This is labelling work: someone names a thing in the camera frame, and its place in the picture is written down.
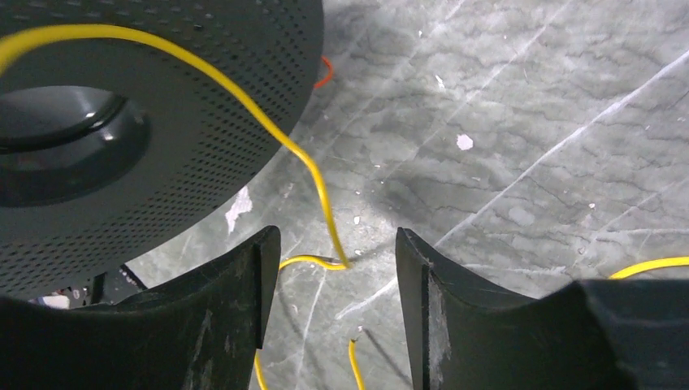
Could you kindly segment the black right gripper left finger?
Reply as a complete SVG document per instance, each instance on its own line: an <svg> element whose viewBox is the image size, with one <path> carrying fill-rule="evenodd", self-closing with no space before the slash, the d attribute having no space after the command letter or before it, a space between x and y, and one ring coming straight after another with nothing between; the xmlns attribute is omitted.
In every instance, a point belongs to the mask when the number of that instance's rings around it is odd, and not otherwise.
<svg viewBox="0 0 689 390"><path fill-rule="evenodd" d="M58 310L1 300L4 389L246 389L280 262L268 226L114 305Z"/></svg>

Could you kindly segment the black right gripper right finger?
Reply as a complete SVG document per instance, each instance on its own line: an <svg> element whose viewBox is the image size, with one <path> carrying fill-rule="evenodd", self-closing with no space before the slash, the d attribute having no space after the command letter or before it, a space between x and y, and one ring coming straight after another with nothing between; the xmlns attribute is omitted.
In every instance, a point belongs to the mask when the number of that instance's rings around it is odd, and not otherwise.
<svg viewBox="0 0 689 390"><path fill-rule="evenodd" d="M416 389L685 389L688 282L582 279L533 299L396 233Z"/></svg>

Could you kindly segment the black perforated cable spool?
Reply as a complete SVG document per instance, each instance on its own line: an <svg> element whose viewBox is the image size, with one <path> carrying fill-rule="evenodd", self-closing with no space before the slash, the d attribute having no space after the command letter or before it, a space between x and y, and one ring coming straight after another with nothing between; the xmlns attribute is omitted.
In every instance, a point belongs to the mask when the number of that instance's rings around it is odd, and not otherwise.
<svg viewBox="0 0 689 390"><path fill-rule="evenodd" d="M319 73L320 1L4 1L3 36L61 24L152 33L291 132ZM1 293L31 300L136 258L244 187L279 142L211 78L120 39L23 55L1 78Z"/></svg>

